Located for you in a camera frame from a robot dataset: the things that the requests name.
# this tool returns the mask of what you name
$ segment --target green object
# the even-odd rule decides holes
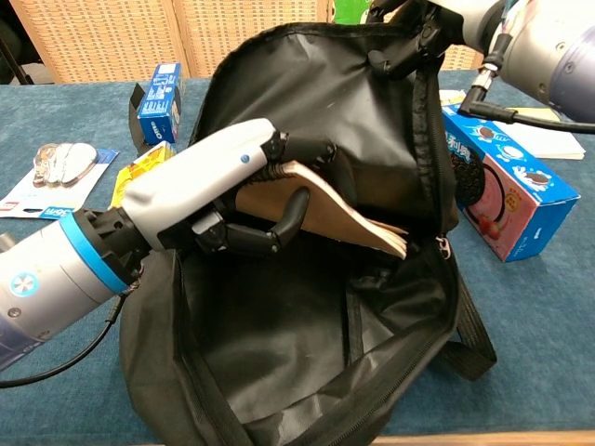
[[[335,23],[353,25],[360,22],[371,0],[335,0]]]

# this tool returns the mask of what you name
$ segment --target blue tablecloth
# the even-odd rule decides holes
[[[467,88],[471,72],[444,72],[442,88]],[[187,84],[180,129],[186,147],[208,82]],[[133,84],[0,87],[0,196],[31,168],[37,148],[84,141],[120,155],[86,206],[106,208],[118,170],[135,158],[128,127]],[[490,99],[535,105],[504,85]],[[430,367],[405,393],[387,435],[595,427],[595,138],[579,137],[584,161],[549,165],[581,194],[575,210],[538,257],[502,264],[465,221],[451,240],[499,363],[469,383]],[[17,238],[42,228],[38,220],[0,219]],[[104,306],[17,363],[0,379],[29,375],[69,359],[102,327]],[[0,390],[0,444],[140,444],[158,441],[134,413],[113,330],[85,361],[46,382]]]

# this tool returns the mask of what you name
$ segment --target black backpack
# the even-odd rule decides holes
[[[367,444],[435,358],[468,379],[496,362],[447,239],[457,220],[443,60],[400,81],[368,61],[406,37],[284,25],[218,67],[191,143],[259,117],[324,135],[347,153],[357,210],[407,229],[408,255],[304,231],[266,258],[151,255],[125,305],[121,359],[135,410],[164,443]]]

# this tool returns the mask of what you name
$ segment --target yellow package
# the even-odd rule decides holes
[[[155,166],[162,164],[175,154],[176,151],[172,149],[171,144],[163,141],[120,170],[120,172],[118,172],[118,177],[115,180],[110,207],[120,206],[120,203],[124,198],[124,189],[130,181],[140,177],[145,172],[149,172],[154,169]]]

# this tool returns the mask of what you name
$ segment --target wicker panel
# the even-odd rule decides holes
[[[246,39],[295,21],[329,21],[329,0],[173,0],[192,77],[209,77]]]
[[[56,83],[150,79],[188,63],[171,0],[10,0]]]
[[[466,46],[451,46],[446,51],[443,70],[470,70],[482,65],[483,56]]]

